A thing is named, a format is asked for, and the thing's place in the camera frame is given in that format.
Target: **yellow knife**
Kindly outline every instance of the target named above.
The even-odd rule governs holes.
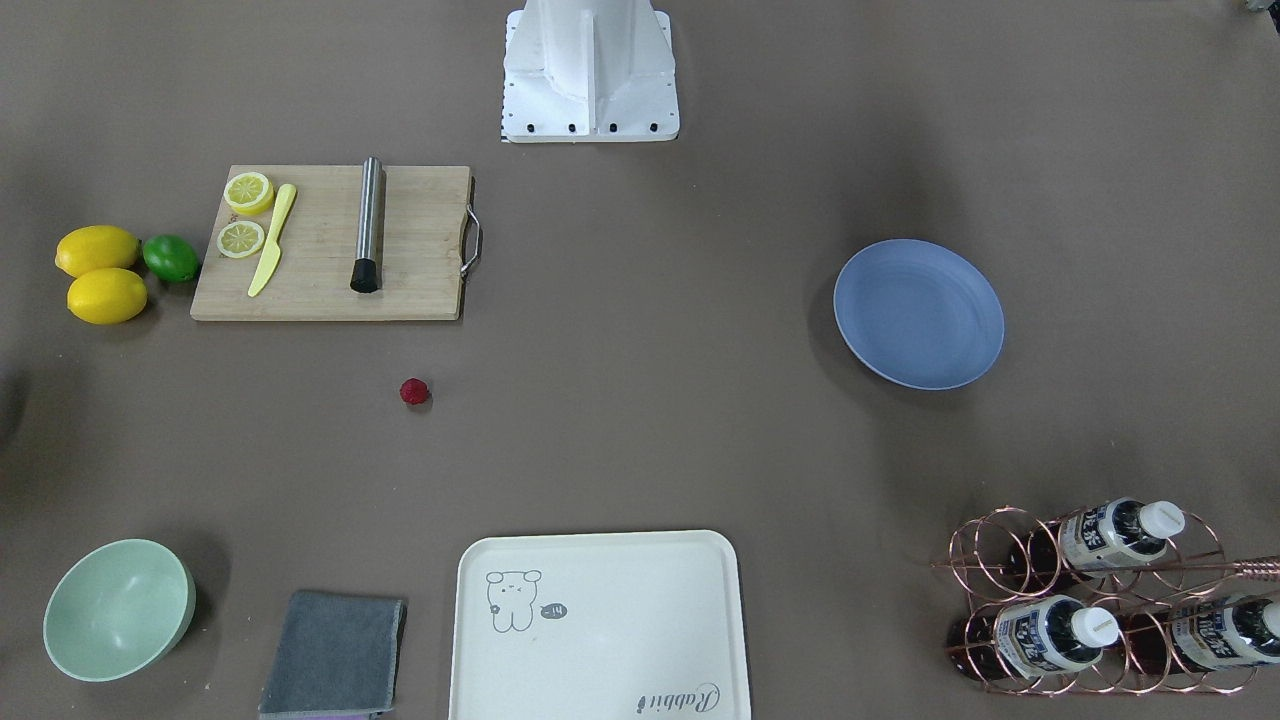
[[[280,264],[280,229],[284,228],[284,219],[293,209],[293,199],[298,196],[298,188],[292,184],[282,184],[275,191],[275,209],[271,210],[271,227],[266,231],[266,242],[262,245],[262,256],[257,260],[257,270],[253,273],[253,282],[248,283],[248,296],[257,297],[266,287],[266,281],[271,279],[271,273]]]

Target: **raspberry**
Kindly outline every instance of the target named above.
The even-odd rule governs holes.
[[[431,397],[431,391],[426,383],[417,378],[410,378],[401,386],[401,400],[410,405],[421,405],[429,397]]]

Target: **copper wire rack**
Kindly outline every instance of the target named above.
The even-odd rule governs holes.
[[[1085,605],[1106,607],[1123,628],[1120,642],[1106,648],[1098,664],[1082,673],[1024,679],[993,652],[993,642],[969,644],[965,638],[974,623],[1009,605],[1055,593],[1053,587],[1070,570],[1053,530],[1069,516],[1041,520],[1018,507],[998,507],[951,534],[947,560],[933,566],[954,575],[969,606],[969,615],[954,626],[946,647],[957,670],[978,679],[987,692],[1020,696],[1231,694],[1253,679],[1257,667],[1203,673],[1185,666],[1174,652],[1169,618],[1220,594],[1229,583],[1280,582],[1280,556],[1228,560],[1217,533],[1190,512],[1185,514],[1187,528],[1170,538],[1160,562],[1116,568],[1096,578],[1074,578],[1083,582],[1071,587],[1069,594]],[[1034,570],[1033,551],[1042,557],[1050,553],[1034,547],[1037,542],[1052,546],[1051,555],[1057,561],[1051,571]],[[952,642],[956,637],[959,642]],[[1161,644],[1162,662],[1144,659],[1139,652],[1152,647],[1158,651]]]

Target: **gray towel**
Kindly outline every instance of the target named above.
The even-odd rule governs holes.
[[[390,710],[403,618],[399,600],[293,593],[259,717],[367,717]]]

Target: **mint green bowl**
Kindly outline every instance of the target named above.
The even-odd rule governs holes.
[[[45,651],[77,680],[118,680],[164,657],[196,609],[196,585],[178,556],[147,539],[86,555],[45,609]]]

